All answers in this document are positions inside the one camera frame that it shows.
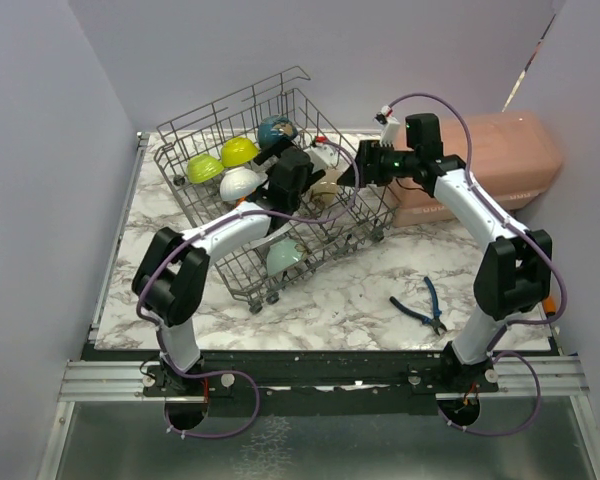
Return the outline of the blue floral bowl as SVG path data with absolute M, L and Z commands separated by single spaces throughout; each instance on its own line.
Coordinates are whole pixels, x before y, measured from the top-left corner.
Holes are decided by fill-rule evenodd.
M 250 242 L 249 246 L 251 248 L 258 248 L 260 246 L 267 245 L 267 244 L 273 242 L 274 240 L 278 239 L 279 237 L 283 236 L 284 234 L 286 234 L 291 229 L 291 227 L 292 227 L 291 223 L 286 223 L 285 225 L 283 225 L 279 229 L 275 230 L 271 234 L 267 235 L 266 237 Z

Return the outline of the dark brown bowl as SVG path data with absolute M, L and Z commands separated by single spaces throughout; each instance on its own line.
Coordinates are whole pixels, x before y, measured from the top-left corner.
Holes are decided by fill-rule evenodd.
M 261 149 L 271 147 L 281 138 L 294 140 L 297 136 L 296 126 L 284 115 L 272 115 L 263 119 L 257 130 L 257 140 Z

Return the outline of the beige patterned bowl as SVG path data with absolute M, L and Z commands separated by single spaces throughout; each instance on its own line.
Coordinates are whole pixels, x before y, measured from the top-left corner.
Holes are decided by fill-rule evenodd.
M 309 190 L 310 201 L 320 209 L 331 205 L 339 192 L 338 179 L 341 172 L 337 169 L 327 169 L 324 176 L 319 179 Z

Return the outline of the grey bowl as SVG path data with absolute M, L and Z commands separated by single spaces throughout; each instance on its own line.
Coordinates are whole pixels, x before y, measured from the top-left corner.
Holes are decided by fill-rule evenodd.
M 219 194 L 224 202 L 239 200 L 251 194 L 261 184 L 258 173 L 245 167 L 229 169 L 219 187 Z

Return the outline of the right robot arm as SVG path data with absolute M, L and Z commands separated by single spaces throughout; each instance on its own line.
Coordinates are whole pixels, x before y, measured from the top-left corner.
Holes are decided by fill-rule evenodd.
M 385 138 L 364 140 L 337 182 L 361 188 L 410 178 L 444 205 L 481 248 L 473 283 L 476 308 L 445 346 L 439 367 L 441 383 L 461 391 L 487 366 L 489 351 L 514 323 L 514 314 L 533 310 L 549 296 L 552 239 L 509 216 L 474 179 L 466 159 L 445 154 L 435 114 L 409 115 L 404 128 L 406 149 L 395 149 Z

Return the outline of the celadon green bowl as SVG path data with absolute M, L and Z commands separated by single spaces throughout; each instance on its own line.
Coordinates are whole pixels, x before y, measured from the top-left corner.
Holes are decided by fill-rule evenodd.
M 275 276 L 282 273 L 302 261 L 306 255 L 307 249 L 304 244 L 292 238 L 283 238 L 269 248 L 266 258 L 267 274 Z

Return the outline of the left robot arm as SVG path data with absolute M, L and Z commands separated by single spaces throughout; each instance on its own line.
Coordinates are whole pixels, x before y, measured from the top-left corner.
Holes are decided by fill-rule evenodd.
M 266 179 L 229 213 L 199 227 L 159 230 L 132 280 L 137 315 L 154 325 L 166 382 L 186 395 L 200 385 L 202 358 L 193 316 L 203 297 L 208 271 L 218 260 L 280 230 L 293 219 L 302 195 L 324 176 L 308 153 L 283 138 L 261 151 L 260 164 L 275 161 Z

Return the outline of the yellow-green bowl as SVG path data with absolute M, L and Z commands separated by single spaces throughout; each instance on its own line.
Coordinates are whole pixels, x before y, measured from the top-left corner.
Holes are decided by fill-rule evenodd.
M 225 168 L 234 168 L 250 162 L 258 154 L 258 147 L 249 138 L 234 137 L 222 146 L 220 160 Z

